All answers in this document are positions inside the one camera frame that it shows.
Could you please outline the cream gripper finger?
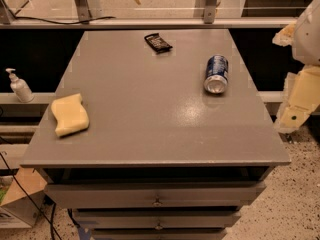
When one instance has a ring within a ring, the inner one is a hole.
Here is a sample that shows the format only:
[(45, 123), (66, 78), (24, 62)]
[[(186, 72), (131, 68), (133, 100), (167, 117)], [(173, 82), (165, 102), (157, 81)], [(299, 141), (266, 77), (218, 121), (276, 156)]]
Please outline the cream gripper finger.
[(305, 65), (297, 74), (289, 72), (284, 82), (283, 101), (274, 128), (279, 133), (298, 130), (320, 106), (320, 67)]
[(291, 24), (288, 24), (283, 29), (281, 29), (273, 37), (272, 43), (282, 47), (292, 45), (295, 26), (296, 26), (295, 23), (291, 23)]

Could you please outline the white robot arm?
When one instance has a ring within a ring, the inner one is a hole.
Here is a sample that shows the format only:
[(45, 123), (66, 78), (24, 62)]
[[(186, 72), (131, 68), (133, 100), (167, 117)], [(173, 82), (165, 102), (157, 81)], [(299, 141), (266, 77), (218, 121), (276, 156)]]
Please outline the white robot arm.
[(303, 64), (297, 74), (287, 74), (274, 123), (279, 133), (288, 134), (298, 130), (320, 105), (320, 0), (313, 0), (272, 42), (290, 45), (293, 58)]

